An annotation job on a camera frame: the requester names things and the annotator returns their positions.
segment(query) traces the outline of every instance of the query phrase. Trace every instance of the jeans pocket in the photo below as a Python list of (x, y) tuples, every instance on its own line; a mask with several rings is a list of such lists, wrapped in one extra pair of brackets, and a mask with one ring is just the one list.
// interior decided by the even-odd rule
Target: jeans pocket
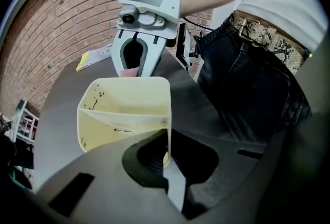
[(204, 60), (204, 51), (210, 47), (210, 45), (217, 45), (219, 43), (218, 39), (221, 37), (224, 37), (228, 35), (227, 28), (230, 26), (228, 23), (228, 18), (221, 24), (220, 27), (217, 29), (213, 30), (209, 34), (197, 38), (196, 42), (199, 47), (200, 53), (201, 53), (201, 58)]
[(237, 140), (267, 142), (286, 115), (289, 83), (241, 49), (216, 97), (216, 108)]

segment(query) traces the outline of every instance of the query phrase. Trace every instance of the dark gray table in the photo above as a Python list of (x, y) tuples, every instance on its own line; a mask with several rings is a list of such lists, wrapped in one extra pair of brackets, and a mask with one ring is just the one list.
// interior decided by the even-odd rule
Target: dark gray table
[[(84, 153), (77, 139), (77, 106), (90, 83), (118, 77), (111, 58), (76, 72), (78, 63), (64, 68), (42, 109), (34, 155), (36, 189)], [(170, 82), (174, 129), (232, 139), (215, 108), (168, 51), (163, 52), (155, 75)]]

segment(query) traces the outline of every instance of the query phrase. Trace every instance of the dark stain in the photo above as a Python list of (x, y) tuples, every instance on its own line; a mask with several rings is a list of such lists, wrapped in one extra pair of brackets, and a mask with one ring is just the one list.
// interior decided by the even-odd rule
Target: dark stain
[(95, 103), (94, 103), (94, 105), (93, 105), (93, 109), (92, 109), (92, 110), (94, 110), (94, 107), (95, 107), (96, 103), (97, 103), (97, 100), (95, 101)]
[[(114, 129), (114, 131), (123, 131), (123, 130)], [(123, 132), (131, 132), (131, 133), (133, 133), (132, 131), (123, 131)]]

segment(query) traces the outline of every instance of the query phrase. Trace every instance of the yellowish plastic container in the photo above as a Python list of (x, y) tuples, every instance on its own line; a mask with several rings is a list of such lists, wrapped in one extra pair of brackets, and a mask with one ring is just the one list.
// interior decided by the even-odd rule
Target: yellowish plastic container
[(97, 79), (77, 109), (78, 141), (85, 152), (161, 129), (171, 139), (171, 128), (170, 84), (162, 77)]

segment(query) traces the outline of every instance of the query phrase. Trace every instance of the belt buckle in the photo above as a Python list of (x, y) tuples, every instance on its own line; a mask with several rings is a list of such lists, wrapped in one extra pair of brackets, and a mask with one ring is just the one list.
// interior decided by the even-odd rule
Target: belt buckle
[(249, 41), (249, 42), (254, 42), (253, 39), (247, 37), (247, 36), (244, 36), (242, 33), (243, 33), (243, 30), (244, 30), (244, 27), (246, 26), (246, 23), (247, 21), (253, 21), (253, 22), (256, 22), (258, 24), (260, 24), (260, 21), (258, 20), (255, 20), (255, 19), (250, 19), (250, 18), (245, 18), (244, 21), (243, 21), (243, 24), (240, 25), (240, 30), (239, 30), (239, 34), (238, 34), (238, 37), (240, 37), (241, 39), (243, 40), (246, 40), (246, 41)]

